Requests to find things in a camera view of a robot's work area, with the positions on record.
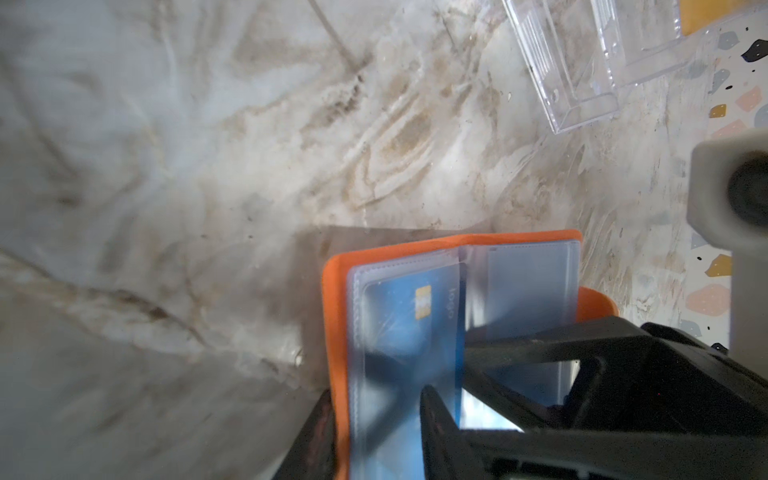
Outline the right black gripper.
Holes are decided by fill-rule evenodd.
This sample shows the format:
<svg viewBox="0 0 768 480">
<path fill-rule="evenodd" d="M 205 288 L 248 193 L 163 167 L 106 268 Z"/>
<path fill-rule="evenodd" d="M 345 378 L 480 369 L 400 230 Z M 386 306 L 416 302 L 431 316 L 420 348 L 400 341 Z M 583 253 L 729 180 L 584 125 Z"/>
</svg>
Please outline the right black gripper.
<svg viewBox="0 0 768 480">
<path fill-rule="evenodd" d="M 545 405 L 501 382 L 541 384 Z M 463 387 L 523 429 L 463 433 L 500 479 L 765 479 L 767 382 L 722 353 L 619 317 L 464 351 Z"/>
</svg>

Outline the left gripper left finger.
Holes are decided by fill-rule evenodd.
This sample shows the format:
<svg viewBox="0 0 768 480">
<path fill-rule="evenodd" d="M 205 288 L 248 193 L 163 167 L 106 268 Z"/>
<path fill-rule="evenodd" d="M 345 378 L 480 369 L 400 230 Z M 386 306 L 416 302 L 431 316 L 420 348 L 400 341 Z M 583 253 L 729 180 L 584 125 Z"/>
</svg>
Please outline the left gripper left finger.
<svg viewBox="0 0 768 480">
<path fill-rule="evenodd" d="M 273 480 L 332 480 L 336 472 L 336 421 L 331 391 L 324 391 Z"/>
</svg>

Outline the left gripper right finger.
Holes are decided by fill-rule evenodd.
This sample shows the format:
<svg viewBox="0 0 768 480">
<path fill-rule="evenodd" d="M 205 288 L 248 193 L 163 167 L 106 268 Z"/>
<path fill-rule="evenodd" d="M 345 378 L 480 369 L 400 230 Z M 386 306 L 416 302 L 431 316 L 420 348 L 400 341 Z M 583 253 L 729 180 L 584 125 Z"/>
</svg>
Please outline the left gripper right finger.
<svg viewBox="0 0 768 480">
<path fill-rule="evenodd" d="M 491 479 L 431 385 L 420 394 L 420 422 L 426 479 Z"/>
</svg>

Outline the orange card holder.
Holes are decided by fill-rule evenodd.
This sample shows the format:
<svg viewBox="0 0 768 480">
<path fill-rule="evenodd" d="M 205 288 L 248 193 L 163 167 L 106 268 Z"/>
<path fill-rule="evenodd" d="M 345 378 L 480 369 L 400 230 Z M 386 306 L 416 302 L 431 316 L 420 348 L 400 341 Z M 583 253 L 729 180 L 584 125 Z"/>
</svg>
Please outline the orange card holder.
<svg viewBox="0 0 768 480">
<path fill-rule="evenodd" d="M 615 315 L 579 283 L 575 230 L 462 234 L 343 253 L 322 274 L 341 479 L 420 479 L 419 397 L 431 385 L 465 429 L 521 429 L 467 391 L 469 342 Z"/>
</svg>

